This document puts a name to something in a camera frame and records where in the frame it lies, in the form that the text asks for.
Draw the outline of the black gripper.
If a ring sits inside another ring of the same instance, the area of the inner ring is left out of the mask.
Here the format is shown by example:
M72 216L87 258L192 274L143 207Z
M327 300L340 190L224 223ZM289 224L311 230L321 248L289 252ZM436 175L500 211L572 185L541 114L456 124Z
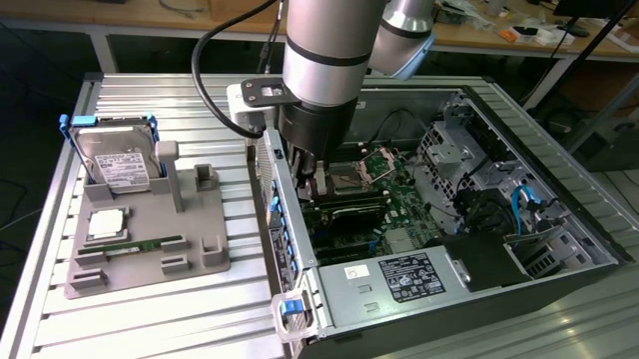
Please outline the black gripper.
M277 129L287 142L289 164L305 152L316 161L332 155L351 128L357 99L323 107L305 102L279 105Z

